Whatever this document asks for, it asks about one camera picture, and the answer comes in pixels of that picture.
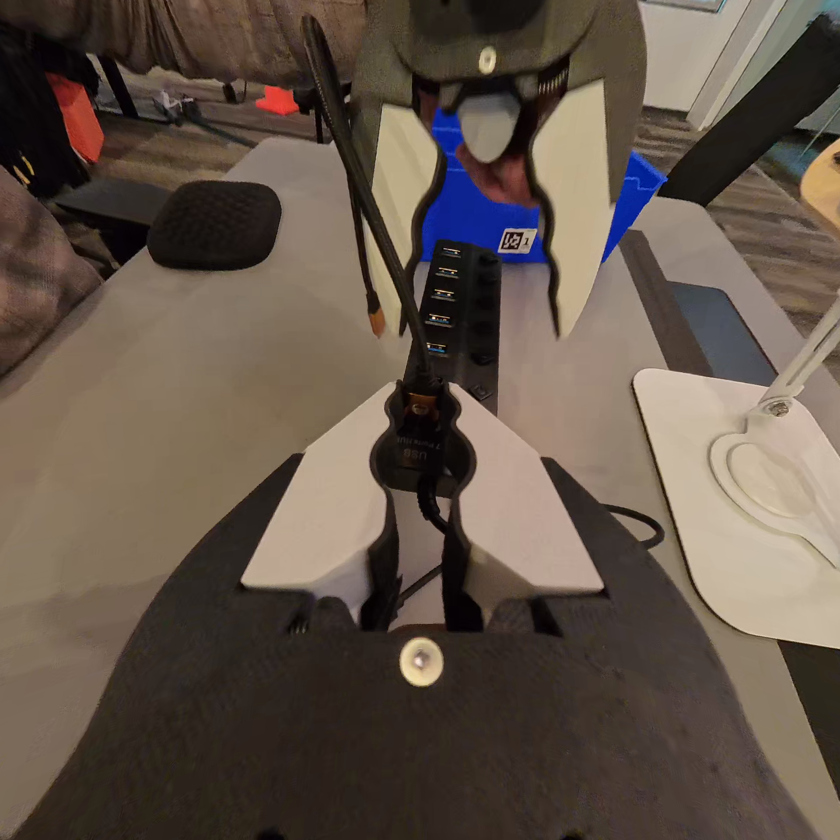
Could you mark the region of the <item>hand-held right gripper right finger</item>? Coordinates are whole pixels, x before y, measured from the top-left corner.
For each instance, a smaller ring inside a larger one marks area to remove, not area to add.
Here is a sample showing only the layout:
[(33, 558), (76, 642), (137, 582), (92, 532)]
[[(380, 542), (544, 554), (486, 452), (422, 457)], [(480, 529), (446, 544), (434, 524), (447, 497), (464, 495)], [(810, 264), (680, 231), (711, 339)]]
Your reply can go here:
[(606, 593), (538, 452), (457, 384), (448, 386), (444, 538), (448, 630), (479, 632), (504, 602)]

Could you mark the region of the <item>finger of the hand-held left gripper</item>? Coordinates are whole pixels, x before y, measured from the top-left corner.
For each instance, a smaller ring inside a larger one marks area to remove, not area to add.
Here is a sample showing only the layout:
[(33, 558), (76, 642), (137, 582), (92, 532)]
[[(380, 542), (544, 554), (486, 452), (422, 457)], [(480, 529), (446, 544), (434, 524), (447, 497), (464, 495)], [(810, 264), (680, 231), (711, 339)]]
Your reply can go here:
[(443, 177), (442, 160), (436, 140), (413, 110), (383, 104), (371, 191), (411, 298), (423, 253), (424, 217)]
[(563, 339), (592, 293), (613, 221), (604, 80), (567, 92), (539, 124), (529, 152), (550, 311)]

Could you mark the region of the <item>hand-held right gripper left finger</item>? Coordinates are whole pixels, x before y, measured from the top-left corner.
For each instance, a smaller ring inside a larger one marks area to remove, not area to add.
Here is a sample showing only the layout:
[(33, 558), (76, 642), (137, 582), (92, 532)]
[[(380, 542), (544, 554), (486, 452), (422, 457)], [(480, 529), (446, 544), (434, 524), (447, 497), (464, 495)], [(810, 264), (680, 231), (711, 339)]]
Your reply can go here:
[(393, 495), (375, 462), (392, 431), (390, 382), (301, 455), (240, 583), (340, 600), (360, 625), (388, 625), (402, 581)]

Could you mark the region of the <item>black usb hub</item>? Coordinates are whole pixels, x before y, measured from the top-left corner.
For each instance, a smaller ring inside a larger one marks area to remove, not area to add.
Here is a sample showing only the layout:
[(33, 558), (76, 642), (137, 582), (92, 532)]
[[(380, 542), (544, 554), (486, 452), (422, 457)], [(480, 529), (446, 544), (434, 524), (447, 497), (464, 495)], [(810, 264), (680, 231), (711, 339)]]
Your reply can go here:
[(497, 415), (501, 259), (486, 248), (441, 239), (423, 280), (418, 310), (436, 376)]

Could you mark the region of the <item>person's left hand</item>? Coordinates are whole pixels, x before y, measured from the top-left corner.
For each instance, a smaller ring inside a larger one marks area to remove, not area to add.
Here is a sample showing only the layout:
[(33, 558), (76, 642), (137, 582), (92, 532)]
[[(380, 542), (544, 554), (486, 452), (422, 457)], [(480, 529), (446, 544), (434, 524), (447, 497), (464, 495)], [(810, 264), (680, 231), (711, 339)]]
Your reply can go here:
[(476, 188), (492, 202), (528, 209), (539, 207), (539, 199), (530, 186), (524, 154), (504, 154), (492, 162), (482, 162), (462, 143), (455, 155)]

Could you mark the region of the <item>blue plastic bin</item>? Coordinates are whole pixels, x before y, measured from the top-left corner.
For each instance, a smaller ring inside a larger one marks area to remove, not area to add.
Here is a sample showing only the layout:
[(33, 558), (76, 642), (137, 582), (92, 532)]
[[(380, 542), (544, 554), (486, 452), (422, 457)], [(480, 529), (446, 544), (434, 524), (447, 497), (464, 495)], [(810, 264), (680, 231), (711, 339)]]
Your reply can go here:
[[(539, 232), (539, 211), (494, 203), (480, 192), (455, 154), (463, 141), (455, 115), (446, 115), (438, 109), (432, 133), (445, 152), (447, 171), (441, 193), (424, 219), (422, 260), (432, 259), (438, 241), (452, 240), (491, 250), (506, 263), (544, 263), (546, 258)], [(631, 153), (605, 243), (603, 261), (607, 260), (666, 181), (667, 176), (641, 154)]]

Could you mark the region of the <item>orange traffic cone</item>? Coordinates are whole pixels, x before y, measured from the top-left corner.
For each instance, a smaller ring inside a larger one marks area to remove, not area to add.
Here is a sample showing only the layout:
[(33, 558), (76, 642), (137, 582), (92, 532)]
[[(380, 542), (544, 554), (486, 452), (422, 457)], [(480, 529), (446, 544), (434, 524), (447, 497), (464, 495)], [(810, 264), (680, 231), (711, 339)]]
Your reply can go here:
[(293, 91), (282, 87), (265, 86), (262, 96), (255, 100), (255, 106), (261, 111), (283, 118), (300, 113)]

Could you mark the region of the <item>black office chair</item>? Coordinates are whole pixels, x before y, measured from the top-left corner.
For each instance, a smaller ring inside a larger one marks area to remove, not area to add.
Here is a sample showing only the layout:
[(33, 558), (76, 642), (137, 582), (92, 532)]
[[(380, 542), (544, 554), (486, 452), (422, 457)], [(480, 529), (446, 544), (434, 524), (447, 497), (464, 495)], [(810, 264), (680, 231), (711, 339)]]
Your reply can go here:
[(838, 88), (838, 13), (819, 14), (677, 162), (658, 196), (706, 207)]

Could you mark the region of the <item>person's plaid shirt torso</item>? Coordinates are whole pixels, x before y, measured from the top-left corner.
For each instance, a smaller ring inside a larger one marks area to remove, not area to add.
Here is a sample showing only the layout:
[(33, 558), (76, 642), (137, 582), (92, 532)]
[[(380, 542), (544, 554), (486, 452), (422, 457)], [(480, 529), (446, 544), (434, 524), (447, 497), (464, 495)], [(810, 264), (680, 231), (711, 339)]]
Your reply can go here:
[(102, 282), (50, 210), (1, 170), (1, 375)]

